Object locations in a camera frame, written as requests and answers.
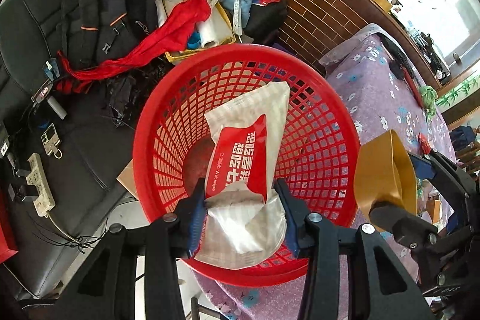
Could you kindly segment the green cloth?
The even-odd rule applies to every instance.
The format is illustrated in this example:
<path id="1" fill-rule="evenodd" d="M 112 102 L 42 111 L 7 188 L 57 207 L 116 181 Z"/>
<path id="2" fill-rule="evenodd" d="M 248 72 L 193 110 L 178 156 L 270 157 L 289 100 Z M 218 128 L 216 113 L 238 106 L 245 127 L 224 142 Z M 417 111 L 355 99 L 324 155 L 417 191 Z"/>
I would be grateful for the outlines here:
<path id="1" fill-rule="evenodd" d="M 436 115 L 436 100 L 438 99 L 438 94 L 436 90 L 429 85 L 422 85 L 418 89 L 421 96 L 421 103 L 425 113 L 426 121 L 429 123 L 432 118 Z"/>

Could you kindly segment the black backpack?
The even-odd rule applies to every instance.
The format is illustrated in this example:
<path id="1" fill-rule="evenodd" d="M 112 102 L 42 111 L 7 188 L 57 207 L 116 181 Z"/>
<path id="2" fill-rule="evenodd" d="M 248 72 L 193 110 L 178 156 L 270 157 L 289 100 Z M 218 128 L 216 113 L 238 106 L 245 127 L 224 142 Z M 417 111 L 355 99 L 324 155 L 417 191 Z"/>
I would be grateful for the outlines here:
<path id="1" fill-rule="evenodd" d="M 154 0 L 63 0 L 62 53 L 74 71 L 127 56 L 156 29 Z"/>

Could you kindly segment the white power strip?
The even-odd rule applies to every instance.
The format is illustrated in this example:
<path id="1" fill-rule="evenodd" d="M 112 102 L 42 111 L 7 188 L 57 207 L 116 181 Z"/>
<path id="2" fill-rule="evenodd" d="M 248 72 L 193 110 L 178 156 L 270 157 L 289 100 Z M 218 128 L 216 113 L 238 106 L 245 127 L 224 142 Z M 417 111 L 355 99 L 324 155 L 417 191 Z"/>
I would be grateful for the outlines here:
<path id="1" fill-rule="evenodd" d="M 33 153 L 28 159 L 30 173 L 26 177 L 28 185 L 37 190 L 37 198 L 33 201 L 37 215 L 48 218 L 51 210 L 55 208 L 55 200 L 50 190 L 40 155 Z"/>

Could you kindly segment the orange cardboard box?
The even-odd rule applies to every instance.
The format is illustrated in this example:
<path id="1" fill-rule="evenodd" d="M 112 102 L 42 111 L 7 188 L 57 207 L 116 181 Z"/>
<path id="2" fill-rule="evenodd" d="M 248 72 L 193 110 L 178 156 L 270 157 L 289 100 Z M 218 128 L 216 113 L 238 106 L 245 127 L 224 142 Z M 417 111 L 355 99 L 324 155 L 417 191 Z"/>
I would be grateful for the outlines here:
<path id="1" fill-rule="evenodd" d="M 416 213 L 416 174 L 397 133 L 389 130 L 360 146 L 354 176 L 355 201 L 382 232 Z"/>

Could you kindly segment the red plastic mesh basket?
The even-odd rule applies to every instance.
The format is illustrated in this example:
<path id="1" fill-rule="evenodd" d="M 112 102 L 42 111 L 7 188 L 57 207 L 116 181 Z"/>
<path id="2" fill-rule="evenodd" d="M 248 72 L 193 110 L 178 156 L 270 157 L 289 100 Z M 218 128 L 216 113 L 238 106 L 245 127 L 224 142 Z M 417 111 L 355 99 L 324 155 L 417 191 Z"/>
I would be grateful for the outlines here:
<path id="1" fill-rule="evenodd" d="M 245 124 L 215 127 L 208 112 L 253 91 L 289 86 L 281 144 L 266 159 L 265 114 L 245 110 Z M 205 248 L 203 201 L 243 181 L 265 201 L 279 180 L 294 198 L 341 227 L 357 206 L 353 177 L 360 141 L 341 98 L 312 68 L 280 50 L 256 45 L 207 49 L 174 67 L 151 93 L 137 124 L 133 175 L 149 220 L 149 274 L 174 276 L 176 260 L 199 274 L 242 287 L 269 287 L 303 276 L 305 259 L 281 245 L 258 265 L 228 270 L 197 256 Z"/>

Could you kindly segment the red flat case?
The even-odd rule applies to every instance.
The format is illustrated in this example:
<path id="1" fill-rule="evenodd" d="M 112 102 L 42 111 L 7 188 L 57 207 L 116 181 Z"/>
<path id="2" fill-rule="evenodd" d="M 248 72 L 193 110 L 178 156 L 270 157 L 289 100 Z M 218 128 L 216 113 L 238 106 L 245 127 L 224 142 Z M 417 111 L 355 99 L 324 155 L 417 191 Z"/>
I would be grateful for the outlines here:
<path id="1" fill-rule="evenodd" d="M 420 95 L 418 88 L 416 87 L 415 82 L 413 81 L 413 78 L 409 75 L 408 71 L 406 69 L 403 70 L 403 77 L 410 88 L 412 95 L 414 96 L 416 103 L 421 107 L 422 109 L 424 108 L 423 101 L 422 101 L 422 96 Z"/>

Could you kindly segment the white red wet wipe pack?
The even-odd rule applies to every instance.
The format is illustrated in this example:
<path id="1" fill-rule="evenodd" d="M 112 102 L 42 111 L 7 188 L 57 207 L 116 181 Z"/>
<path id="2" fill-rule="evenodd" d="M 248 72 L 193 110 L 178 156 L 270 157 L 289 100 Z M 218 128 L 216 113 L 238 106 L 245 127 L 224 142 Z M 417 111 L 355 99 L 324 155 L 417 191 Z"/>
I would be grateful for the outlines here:
<path id="1" fill-rule="evenodd" d="M 206 222 L 195 260 L 227 270 L 257 266 L 285 239 L 286 214 L 273 188 L 290 87 L 269 82 L 208 111 L 214 150 L 204 191 Z"/>

